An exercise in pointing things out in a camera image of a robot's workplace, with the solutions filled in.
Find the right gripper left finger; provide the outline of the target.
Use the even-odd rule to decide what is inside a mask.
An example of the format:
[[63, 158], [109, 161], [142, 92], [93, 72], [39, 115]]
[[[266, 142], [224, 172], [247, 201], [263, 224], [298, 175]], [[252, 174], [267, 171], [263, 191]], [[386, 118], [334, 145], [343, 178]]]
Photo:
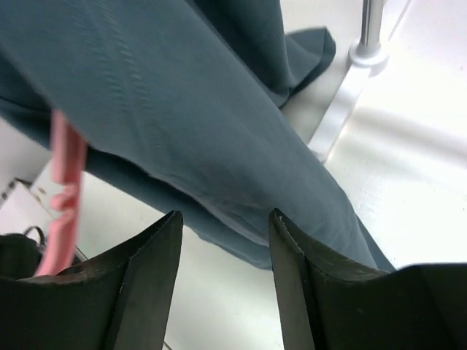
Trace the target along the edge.
[[182, 215], [54, 276], [1, 277], [3, 349], [162, 349]]

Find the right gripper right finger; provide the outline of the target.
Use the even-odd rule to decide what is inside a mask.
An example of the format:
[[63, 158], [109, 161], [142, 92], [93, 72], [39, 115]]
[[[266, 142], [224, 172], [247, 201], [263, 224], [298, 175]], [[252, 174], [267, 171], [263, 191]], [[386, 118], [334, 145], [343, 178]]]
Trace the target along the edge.
[[269, 246], [286, 349], [466, 347], [465, 264], [369, 268], [279, 210], [269, 215]]

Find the pink plastic hanger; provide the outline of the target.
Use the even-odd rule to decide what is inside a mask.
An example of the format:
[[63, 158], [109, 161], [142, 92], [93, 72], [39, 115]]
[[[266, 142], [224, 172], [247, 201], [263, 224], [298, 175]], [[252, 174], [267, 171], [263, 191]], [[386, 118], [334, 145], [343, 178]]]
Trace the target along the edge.
[[81, 178], [88, 149], [86, 140], [57, 109], [52, 112], [50, 143], [51, 178], [62, 186], [62, 190], [50, 201], [58, 216], [50, 223], [36, 276], [55, 275], [72, 264], [77, 242]]

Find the teal t shirt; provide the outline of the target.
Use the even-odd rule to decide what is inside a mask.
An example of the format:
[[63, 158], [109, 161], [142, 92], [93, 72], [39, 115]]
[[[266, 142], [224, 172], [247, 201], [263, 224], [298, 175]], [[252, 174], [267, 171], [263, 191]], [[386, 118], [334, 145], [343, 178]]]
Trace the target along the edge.
[[278, 1], [3, 1], [1, 117], [47, 146], [63, 112], [88, 172], [257, 268], [279, 209], [391, 271], [281, 111], [335, 54], [326, 28], [286, 34]]

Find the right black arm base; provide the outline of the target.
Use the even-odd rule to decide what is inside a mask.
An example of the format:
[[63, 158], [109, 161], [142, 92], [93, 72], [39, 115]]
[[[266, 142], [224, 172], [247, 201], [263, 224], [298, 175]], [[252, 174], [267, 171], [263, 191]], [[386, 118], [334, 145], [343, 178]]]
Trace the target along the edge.
[[1, 235], [1, 277], [15, 280], [32, 277], [45, 243], [45, 235], [38, 226], [30, 226], [23, 233]]

